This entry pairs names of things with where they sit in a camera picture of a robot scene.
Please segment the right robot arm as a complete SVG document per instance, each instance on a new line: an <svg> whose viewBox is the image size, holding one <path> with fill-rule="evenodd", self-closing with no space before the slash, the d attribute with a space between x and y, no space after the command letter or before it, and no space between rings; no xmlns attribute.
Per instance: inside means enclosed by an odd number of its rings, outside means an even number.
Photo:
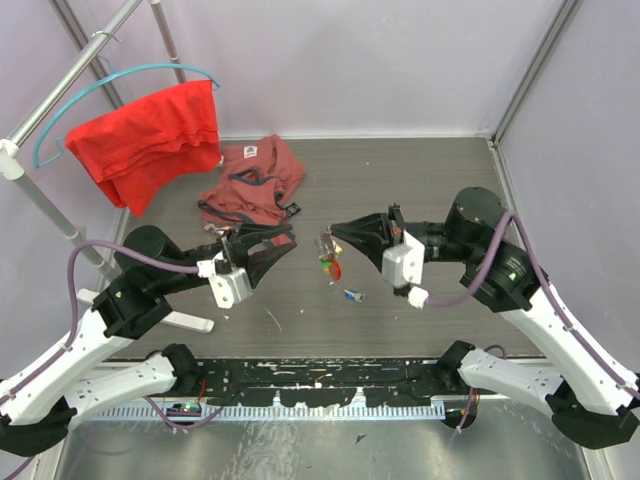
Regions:
<svg viewBox="0 0 640 480"><path fill-rule="evenodd" d="M394 293L416 309L449 308L473 298L523 333L555 370L524 367L456 341L438 359L444 390L488 390L548 417L569 440L598 450L629 442L639 427L639 376L615 360L571 313L523 226L492 191L467 187L442 222L407 222L399 206L330 226L365 255Z"/></svg>

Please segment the blue tag key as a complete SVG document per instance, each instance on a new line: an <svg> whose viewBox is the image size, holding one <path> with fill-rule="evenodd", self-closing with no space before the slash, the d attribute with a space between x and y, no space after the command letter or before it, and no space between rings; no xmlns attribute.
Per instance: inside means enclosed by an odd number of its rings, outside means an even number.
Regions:
<svg viewBox="0 0 640 480"><path fill-rule="evenodd" d="M344 290L344 295L347 299L352 300L354 302L357 303L361 303L364 301L364 299L366 298L366 296L362 293L359 292L357 290L354 289L345 289Z"/></svg>

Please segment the metal key organizer red handle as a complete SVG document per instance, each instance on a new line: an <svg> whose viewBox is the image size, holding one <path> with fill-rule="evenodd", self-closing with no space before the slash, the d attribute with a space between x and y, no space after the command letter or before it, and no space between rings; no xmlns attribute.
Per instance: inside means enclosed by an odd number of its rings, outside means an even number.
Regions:
<svg viewBox="0 0 640 480"><path fill-rule="evenodd" d="M332 282L339 281L342 276L342 269L338 261L340 255L337 255L334 250L335 243L337 242L333 238L329 227L322 230L315 239L320 266L322 261L331 263L328 270L323 270L322 268L321 270L329 276Z"/></svg>

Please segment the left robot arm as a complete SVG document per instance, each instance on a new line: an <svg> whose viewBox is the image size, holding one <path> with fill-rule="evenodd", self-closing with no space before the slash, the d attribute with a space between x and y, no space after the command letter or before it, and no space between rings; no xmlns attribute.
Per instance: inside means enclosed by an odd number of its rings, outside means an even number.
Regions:
<svg viewBox="0 0 640 480"><path fill-rule="evenodd" d="M2 381L2 451L32 457L83 420L121 402L194 393L201 369L184 344L170 344L101 379L86 375L173 315L166 299L170 294L208 285L220 309L248 299L268 270L295 248L291 230L289 225L241 224L190 250L156 226L133 230L114 248L120 274L84 313L72 313L69 333Z"/></svg>

